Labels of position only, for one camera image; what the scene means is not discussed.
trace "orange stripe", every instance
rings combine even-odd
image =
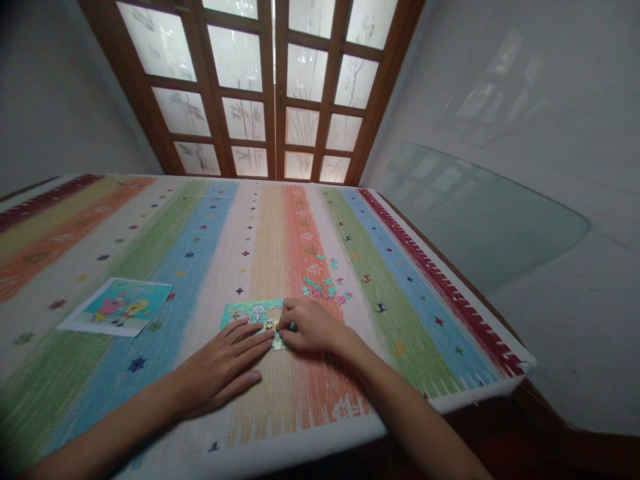
[[[302,287],[306,285],[304,278],[324,285],[325,279],[330,278],[331,274],[327,260],[317,258],[317,255],[326,257],[326,254],[320,243],[305,189],[298,186],[282,187],[282,204],[287,232],[289,296],[300,297]],[[342,308],[336,298],[319,301],[336,318],[344,320]],[[337,421],[333,412],[336,408],[344,410],[347,396],[352,404],[353,416],[366,415],[370,411],[354,374],[338,358],[322,354],[297,357],[294,375],[296,383],[304,387],[308,396],[305,402],[298,404],[302,428],[312,426],[312,416],[313,426],[324,425],[327,420],[329,423]]]
[[[0,283],[0,303],[12,298],[38,273],[52,265],[74,245],[90,234],[100,222],[108,219],[118,208],[144,191],[155,181],[153,178],[136,179],[142,187],[121,185],[113,192],[74,215],[49,232],[46,237],[30,244],[0,265],[3,273]]]

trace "hand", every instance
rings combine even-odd
[[[255,335],[262,323],[244,318],[226,326],[159,383],[173,397],[178,419],[195,418],[222,407],[262,380],[246,371],[271,347],[273,330]]]
[[[314,300],[287,298],[282,303],[283,314],[276,330],[289,347],[296,350],[336,353],[340,340],[353,334],[344,323]],[[295,332],[289,330],[295,322]]]

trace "wooden door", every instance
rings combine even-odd
[[[424,0],[275,0],[278,180],[357,185]]]
[[[269,0],[81,0],[166,173],[274,179]]]

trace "white wall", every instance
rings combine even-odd
[[[0,196],[62,173],[162,170],[73,0],[21,0],[0,37]]]
[[[635,1],[440,1],[413,40],[362,180],[375,187],[413,141],[588,218],[585,240],[489,300],[538,358],[532,380],[566,420],[635,435],[639,19]]]

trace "rainbow striped rug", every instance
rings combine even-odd
[[[2,209],[2,428],[22,467],[202,347],[229,303],[316,298],[441,412],[509,393],[535,365],[370,190],[76,175]],[[137,338],[54,330],[110,277],[173,291]],[[245,477],[384,434],[338,359],[284,349],[258,368],[261,384],[120,475]]]

